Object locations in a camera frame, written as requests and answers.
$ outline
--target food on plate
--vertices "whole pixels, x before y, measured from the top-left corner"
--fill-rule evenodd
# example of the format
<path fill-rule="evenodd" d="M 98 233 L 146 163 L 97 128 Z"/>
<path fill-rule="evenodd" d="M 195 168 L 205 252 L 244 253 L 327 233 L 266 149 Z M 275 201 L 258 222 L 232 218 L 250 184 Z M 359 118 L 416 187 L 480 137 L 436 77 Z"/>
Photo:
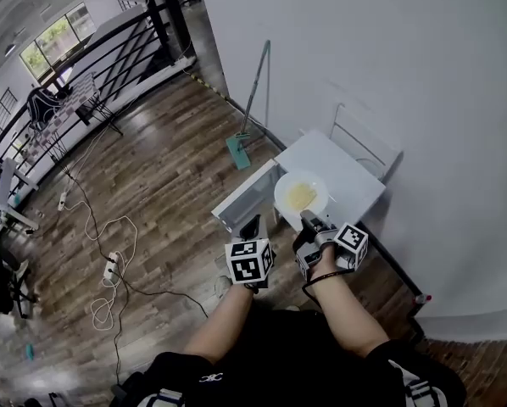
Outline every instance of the food on plate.
<path fill-rule="evenodd" d="M 296 210 L 306 209 L 317 196 L 315 189 L 305 182 L 295 184 L 287 193 L 287 202 L 289 206 Z"/>

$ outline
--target power strip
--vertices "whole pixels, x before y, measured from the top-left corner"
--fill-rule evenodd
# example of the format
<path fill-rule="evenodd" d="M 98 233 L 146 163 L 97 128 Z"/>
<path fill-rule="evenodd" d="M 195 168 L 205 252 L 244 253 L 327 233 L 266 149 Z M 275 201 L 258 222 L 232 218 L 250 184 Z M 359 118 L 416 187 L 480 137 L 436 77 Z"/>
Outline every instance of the power strip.
<path fill-rule="evenodd" d="M 115 285 L 119 280 L 116 274 L 118 272 L 118 254 L 116 252 L 111 252 L 109 258 L 111 258 L 112 261 L 107 261 L 104 267 L 103 279 L 107 279 L 110 283 Z"/>
<path fill-rule="evenodd" d="M 64 210 L 66 200 L 67 200 L 67 192 L 61 193 L 61 196 L 59 197 L 58 211 Z"/>

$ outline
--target white plate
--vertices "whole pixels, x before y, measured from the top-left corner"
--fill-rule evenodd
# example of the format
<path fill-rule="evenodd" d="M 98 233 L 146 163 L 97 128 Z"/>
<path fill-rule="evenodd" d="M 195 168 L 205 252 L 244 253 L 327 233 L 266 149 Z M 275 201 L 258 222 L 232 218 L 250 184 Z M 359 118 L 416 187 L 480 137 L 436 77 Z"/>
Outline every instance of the white plate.
<path fill-rule="evenodd" d="M 329 202 L 329 192 L 325 182 L 315 173 L 308 170 L 295 170 L 285 174 L 276 183 L 274 189 L 274 199 L 276 207 L 285 216 L 289 215 L 294 219 L 301 218 L 300 211 L 294 209 L 288 202 L 288 194 L 297 184 L 304 183 L 315 190 L 315 198 L 304 209 L 309 209 L 315 215 L 320 215 Z"/>

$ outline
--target logo on shorts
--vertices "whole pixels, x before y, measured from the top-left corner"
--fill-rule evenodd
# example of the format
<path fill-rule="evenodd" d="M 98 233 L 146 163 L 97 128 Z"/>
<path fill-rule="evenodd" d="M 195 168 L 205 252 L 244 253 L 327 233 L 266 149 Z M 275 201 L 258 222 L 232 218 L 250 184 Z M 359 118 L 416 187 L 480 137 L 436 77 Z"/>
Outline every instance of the logo on shorts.
<path fill-rule="evenodd" d="M 199 382 L 206 383 L 206 382 L 219 382 L 221 381 L 221 378 L 223 377 L 223 372 L 220 372 L 219 374 L 212 374 L 211 376 L 202 376 Z"/>

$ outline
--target mop handle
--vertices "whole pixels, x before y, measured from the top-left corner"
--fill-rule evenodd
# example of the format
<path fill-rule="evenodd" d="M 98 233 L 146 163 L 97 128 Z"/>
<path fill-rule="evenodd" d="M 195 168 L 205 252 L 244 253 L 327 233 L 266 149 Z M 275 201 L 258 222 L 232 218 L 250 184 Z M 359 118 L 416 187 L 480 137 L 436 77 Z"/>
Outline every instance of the mop handle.
<path fill-rule="evenodd" d="M 270 40 L 267 39 L 265 41 L 265 45 L 263 46 L 263 52 L 261 53 L 261 60 L 259 61 L 259 67 L 257 69 L 257 74 L 255 75 L 255 80 L 253 81 L 252 92 L 250 93 L 250 98 L 248 100 L 248 106 L 246 107 L 246 112 L 244 113 L 244 119 L 242 120 L 242 125 L 240 127 L 240 131 L 237 133 L 238 135 L 244 134 L 244 130 L 246 129 L 246 124 L 248 123 L 248 119 L 250 117 L 250 109 L 252 108 L 252 102 L 254 101 L 255 91 L 257 90 L 257 85 L 259 82 L 259 78 L 261 77 L 261 70 L 263 69 L 263 63 L 265 61 L 265 56 L 270 50 Z"/>

